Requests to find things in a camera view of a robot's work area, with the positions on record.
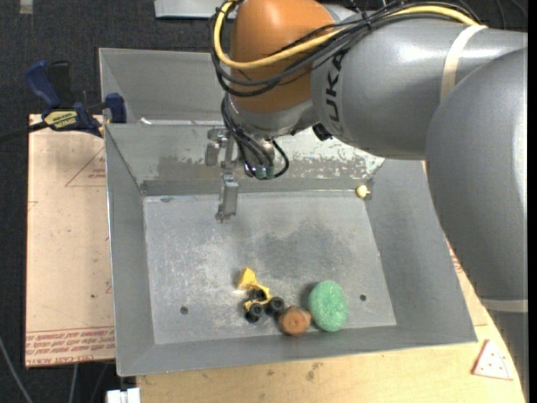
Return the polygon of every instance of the white triangle label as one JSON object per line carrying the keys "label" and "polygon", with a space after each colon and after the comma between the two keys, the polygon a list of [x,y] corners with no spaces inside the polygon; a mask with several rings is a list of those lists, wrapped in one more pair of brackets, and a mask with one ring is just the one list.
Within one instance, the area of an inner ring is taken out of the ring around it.
{"label": "white triangle label", "polygon": [[512,380],[507,357],[496,343],[486,340],[472,373],[487,378]]}

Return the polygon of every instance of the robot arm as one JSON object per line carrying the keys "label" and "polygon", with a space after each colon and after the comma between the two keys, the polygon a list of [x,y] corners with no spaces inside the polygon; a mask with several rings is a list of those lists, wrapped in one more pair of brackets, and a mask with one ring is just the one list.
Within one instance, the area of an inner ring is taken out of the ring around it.
{"label": "robot arm", "polygon": [[[221,27],[239,4],[228,58]],[[527,313],[527,34],[487,29],[447,0],[350,15],[313,0],[224,3],[213,61],[245,171],[282,175],[292,163],[274,170],[276,138],[308,127],[426,160],[438,218],[483,303]]]}

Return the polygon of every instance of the wooden board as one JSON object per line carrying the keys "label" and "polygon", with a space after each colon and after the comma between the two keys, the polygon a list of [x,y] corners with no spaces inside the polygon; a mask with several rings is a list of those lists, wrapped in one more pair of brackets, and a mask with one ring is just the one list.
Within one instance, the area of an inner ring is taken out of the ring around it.
{"label": "wooden board", "polygon": [[103,140],[30,134],[28,200],[26,366],[113,359]]}

